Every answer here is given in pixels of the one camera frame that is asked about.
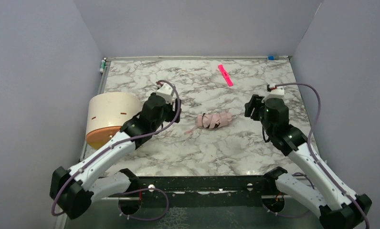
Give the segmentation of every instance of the gray wall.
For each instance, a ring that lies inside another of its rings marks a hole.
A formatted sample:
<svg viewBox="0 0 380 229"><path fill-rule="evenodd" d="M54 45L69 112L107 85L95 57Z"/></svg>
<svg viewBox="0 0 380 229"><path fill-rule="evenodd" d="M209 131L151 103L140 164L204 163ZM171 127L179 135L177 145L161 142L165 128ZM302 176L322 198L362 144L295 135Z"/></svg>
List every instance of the gray wall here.
<svg viewBox="0 0 380 229"><path fill-rule="evenodd" d="M0 0L0 228L47 229L76 162L102 55L72 0Z"/></svg>
<svg viewBox="0 0 380 229"><path fill-rule="evenodd" d="M321 155L372 198L371 228L380 229L380 0L325 0L292 67L322 98L315 132ZM302 95L314 117L315 96Z"/></svg>
<svg viewBox="0 0 380 229"><path fill-rule="evenodd" d="M107 57L292 55L322 0L74 0Z"/></svg>

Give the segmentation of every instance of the pink plush toy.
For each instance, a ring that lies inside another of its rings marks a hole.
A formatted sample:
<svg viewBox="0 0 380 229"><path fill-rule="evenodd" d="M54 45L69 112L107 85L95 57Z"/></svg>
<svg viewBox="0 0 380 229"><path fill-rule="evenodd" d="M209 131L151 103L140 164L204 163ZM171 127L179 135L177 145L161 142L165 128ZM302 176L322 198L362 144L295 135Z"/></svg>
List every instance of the pink plush toy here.
<svg viewBox="0 0 380 229"><path fill-rule="evenodd" d="M202 114L197 116L197 126L185 132L189 134L193 132L196 127L203 127L207 129L220 128L229 125L232 121L232 114L229 112Z"/></svg>

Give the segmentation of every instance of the marble tabletop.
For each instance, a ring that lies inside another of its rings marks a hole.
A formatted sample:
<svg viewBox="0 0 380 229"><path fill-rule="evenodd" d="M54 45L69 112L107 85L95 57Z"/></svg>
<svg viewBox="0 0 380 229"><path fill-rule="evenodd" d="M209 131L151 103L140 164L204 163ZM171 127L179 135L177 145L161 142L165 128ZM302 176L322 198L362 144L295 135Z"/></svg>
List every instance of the marble tabletop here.
<svg viewBox="0 0 380 229"><path fill-rule="evenodd" d="M228 87L219 64L234 86ZM112 61L104 93L130 92L144 102L162 79L175 84L182 99L180 123L120 159L106 174L129 168L137 176L263 175L277 166L301 172L263 141L260 122L243 116L244 104L253 94L268 94L267 84L296 81L288 59ZM290 123L307 135L310 125L296 86L286 88L284 101ZM197 115L220 112L232 113L228 126L185 134L195 126ZM87 146L84 157L93 152Z"/></svg>

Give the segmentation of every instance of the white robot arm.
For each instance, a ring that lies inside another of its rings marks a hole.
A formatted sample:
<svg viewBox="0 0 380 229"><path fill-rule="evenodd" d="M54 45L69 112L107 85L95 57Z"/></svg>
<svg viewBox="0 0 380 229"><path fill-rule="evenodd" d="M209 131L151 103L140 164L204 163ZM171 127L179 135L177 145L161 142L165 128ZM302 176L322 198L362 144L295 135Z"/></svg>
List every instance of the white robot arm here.
<svg viewBox="0 0 380 229"><path fill-rule="evenodd" d="M104 146L68 170L59 167L54 171L50 189L50 196L54 199L53 215L62 214L54 212L55 204L58 204L69 218L74 219L82 215L92 202L127 191L136 177L128 169L110 177L98 178L117 160L136 150L154 134L180 121L179 95L174 85L161 82L165 83L151 94L142 111L125 122ZM157 131L163 122L170 123Z"/></svg>
<svg viewBox="0 0 380 229"><path fill-rule="evenodd" d="M282 99L284 88L273 84L268 85L267 90L270 91L268 96L253 95L250 102L245 104L245 116L262 123L263 133L269 136L265 142L271 141L296 163L317 190L309 188L280 167L265 176L273 181L273 188L289 194L310 209L324 228L354 228L363 221L356 204L367 214L371 200L365 194L357 195L336 176L315 150L312 153L309 151L307 137L289 123L288 107Z"/></svg>

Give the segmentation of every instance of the pink marker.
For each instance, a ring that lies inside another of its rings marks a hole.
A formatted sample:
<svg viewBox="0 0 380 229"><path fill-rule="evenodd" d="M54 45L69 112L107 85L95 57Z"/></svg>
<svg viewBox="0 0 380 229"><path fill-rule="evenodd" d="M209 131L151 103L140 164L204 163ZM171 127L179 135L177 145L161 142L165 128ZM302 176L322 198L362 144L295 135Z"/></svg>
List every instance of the pink marker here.
<svg viewBox="0 0 380 229"><path fill-rule="evenodd" d="M228 86L232 87L233 83L232 83L231 79L229 78L229 74L224 69L224 66L222 64L220 64L220 65L218 65L218 69L221 71L221 73L222 73L225 81L227 82Z"/></svg>

